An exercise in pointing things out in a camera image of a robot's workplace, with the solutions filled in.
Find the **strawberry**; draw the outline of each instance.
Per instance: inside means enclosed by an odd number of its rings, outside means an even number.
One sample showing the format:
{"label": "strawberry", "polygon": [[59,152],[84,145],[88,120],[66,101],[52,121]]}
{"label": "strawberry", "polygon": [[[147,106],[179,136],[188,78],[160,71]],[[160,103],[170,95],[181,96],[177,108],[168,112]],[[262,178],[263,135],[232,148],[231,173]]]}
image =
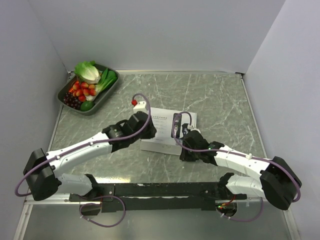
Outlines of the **strawberry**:
{"label": "strawberry", "polygon": [[89,87],[89,84],[86,83],[85,81],[83,81],[83,82],[80,84],[80,87],[81,87],[82,89],[87,89],[87,88]]}
{"label": "strawberry", "polygon": [[74,90],[80,89],[79,83],[75,83],[75,84],[73,85],[73,89],[74,89]]}
{"label": "strawberry", "polygon": [[76,92],[75,92],[75,95],[77,96],[77,97],[80,97],[80,96],[82,96],[84,94],[84,91],[82,90],[82,89],[78,89]]}
{"label": "strawberry", "polygon": [[84,95],[80,96],[78,99],[80,102],[85,102],[87,100]]}
{"label": "strawberry", "polygon": [[89,96],[89,95],[90,95],[89,89],[83,89],[83,94],[84,94],[85,96]]}
{"label": "strawberry", "polygon": [[90,89],[90,90],[89,90],[89,94],[90,94],[91,96],[95,96],[95,95],[97,95],[97,91],[94,90],[94,89]]}

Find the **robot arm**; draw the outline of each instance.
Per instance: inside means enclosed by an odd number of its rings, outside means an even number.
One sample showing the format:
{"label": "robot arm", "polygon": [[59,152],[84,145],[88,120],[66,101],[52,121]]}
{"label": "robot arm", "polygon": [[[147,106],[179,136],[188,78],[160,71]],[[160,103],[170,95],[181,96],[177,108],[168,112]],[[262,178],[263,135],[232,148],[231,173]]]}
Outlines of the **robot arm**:
{"label": "robot arm", "polygon": [[[283,170],[267,161],[253,159],[251,154],[245,154],[230,148],[220,142],[207,142],[198,130],[191,130],[183,137],[183,146],[192,150],[218,149],[222,151],[196,152],[182,149],[180,159],[186,162],[202,160],[207,164],[236,170],[243,175],[227,173],[220,182],[234,195],[246,194],[247,197],[266,198],[278,209],[287,210],[294,201],[297,188]],[[270,160],[284,168],[296,181],[299,188],[302,183],[288,166],[285,160],[275,156]]]}
{"label": "robot arm", "polygon": [[[46,154],[42,149],[33,151],[23,171],[24,175],[44,161],[54,159],[26,178],[34,200],[41,201],[55,193],[95,196],[98,190],[94,187],[97,183],[92,175],[72,175],[66,172],[94,157],[127,148],[138,139],[153,138],[157,130],[152,120],[139,134],[128,137],[140,130],[146,123],[148,119],[146,104],[145,101],[137,103],[133,108],[134,114],[129,120],[110,125],[87,140],[63,149],[49,151]],[[119,138],[123,140],[112,141],[112,139]]]}

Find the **white wall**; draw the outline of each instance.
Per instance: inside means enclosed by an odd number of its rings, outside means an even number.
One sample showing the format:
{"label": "white wall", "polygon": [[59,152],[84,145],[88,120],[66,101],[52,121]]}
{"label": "white wall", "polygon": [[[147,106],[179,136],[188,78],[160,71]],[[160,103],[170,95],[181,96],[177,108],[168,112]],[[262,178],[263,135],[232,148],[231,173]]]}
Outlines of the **white wall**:
{"label": "white wall", "polygon": [[68,70],[245,73],[285,0],[29,0]]}
{"label": "white wall", "polygon": [[[67,79],[49,37],[26,0],[0,1],[0,233],[11,240],[24,199],[15,185],[31,152],[48,147]],[[20,192],[27,191],[27,184]]]}
{"label": "white wall", "polygon": [[286,0],[244,82],[269,157],[302,181],[292,209],[302,239],[320,239],[320,1]]}

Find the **lime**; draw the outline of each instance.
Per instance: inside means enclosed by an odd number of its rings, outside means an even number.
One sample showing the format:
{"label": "lime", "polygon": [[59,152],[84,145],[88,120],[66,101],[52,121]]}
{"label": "lime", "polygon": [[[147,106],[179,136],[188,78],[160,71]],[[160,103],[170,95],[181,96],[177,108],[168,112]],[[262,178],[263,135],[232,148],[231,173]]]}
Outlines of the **lime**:
{"label": "lime", "polygon": [[93,101],[85,101],[81,104],[80,110],[82,112],[86,112],[89,111],[90,109],[92,109],[94,107],[94,102]]}

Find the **white cable clip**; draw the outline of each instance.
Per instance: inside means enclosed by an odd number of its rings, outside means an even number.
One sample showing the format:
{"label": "white cable clip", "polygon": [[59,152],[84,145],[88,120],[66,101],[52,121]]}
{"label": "white cable clip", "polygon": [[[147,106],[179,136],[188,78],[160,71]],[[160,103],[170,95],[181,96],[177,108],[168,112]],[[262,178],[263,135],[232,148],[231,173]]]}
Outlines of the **white cable clip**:
{"label": "white cable clip", "polygon": [[229,148],[229,149],[228,149],[228,152],[226,153],[226,157],[225,157],[226,159],[228,158],[229,153],[232,152],[232,151],[233,151],[232,148]]}
{"label": "white cable clip", "polygon": [[248,160],[252,159],[252,153],[246,154],[245,157],[246,157]]}

